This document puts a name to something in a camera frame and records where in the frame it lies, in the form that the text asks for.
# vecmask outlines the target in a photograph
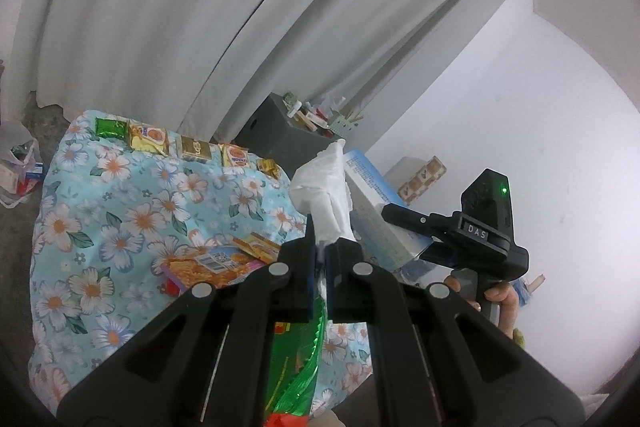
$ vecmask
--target blue fabric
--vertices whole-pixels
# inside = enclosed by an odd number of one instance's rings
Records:
[[[284,172],[278,182],[254,169],[223,168],[215,149],[206,164],[178,160],[173,133],[169,158],[132,151],[95,137],[95,118],[118,117],[86,111],[71,123],[33,233],[29,378],[54,413],[75,384],[174,300],[160,270],[165,259],[251,232],[281,244],[305,229]],[[369,374],[366,327],[330,325],[314,409],[340,402]]]

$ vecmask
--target snack package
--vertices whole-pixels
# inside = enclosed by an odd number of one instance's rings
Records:
[[[249,151],[237,145],[222,144],[223,167],[251,167]]]
[[[280,253],[280,245],[255,232],[250,233],[245,239],[234,237],[234,243],[242,251],[260,259],[265,264],[275,263]]]
[[[169,156],[166,129],[129,122],[129,146],[136,151]]]
[[[199,282],[208,282],[215,288],[237,284],[264,263],[238,247],[217,247],[197,257],[168,259],[164,265],[167,276],[185,291]]]
[[[264,411],[266,427],[306,425],[325,328],[324,301],[318,295],[314,299],[313,320],[276,323]]]
[[[215,145],[200,140],[194,140],[188,136],[180,136],[179,155],[185,161],[205,163],[211,159],[211,152]]]
[[[258,160],[258,170],[276,180],[280,179],[280,167],[274,160],[260,158]]]
[[[122,120],[95,119],[95,136],[98,138],[117,138],[127,141],[129,126]]]

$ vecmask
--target curtain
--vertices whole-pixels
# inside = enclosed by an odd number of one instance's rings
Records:
[[[446,3],[24,0],[2,108],[35,89],[67,118],[97,108],[229,140],[272,90],[366,105]]]

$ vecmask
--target round gray bolt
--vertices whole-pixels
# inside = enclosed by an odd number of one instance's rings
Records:
[[[356,263],[353,265],[353,272],[356,275],[371,275],[373,267],[369,263]]]
[[[269,265],[269,273],[271,275],[284,275],[289,271],[289,266],[285,263],[273,263]]]
[[[198,299],[208,297],[211,295],[213,288],[207,282],[199,282],[193,288],[191,288],[191,294]]]
[[[449,287],[446,284],[434,284],[429,288],[429,293],[436,299],[446,299],[449,297]]]

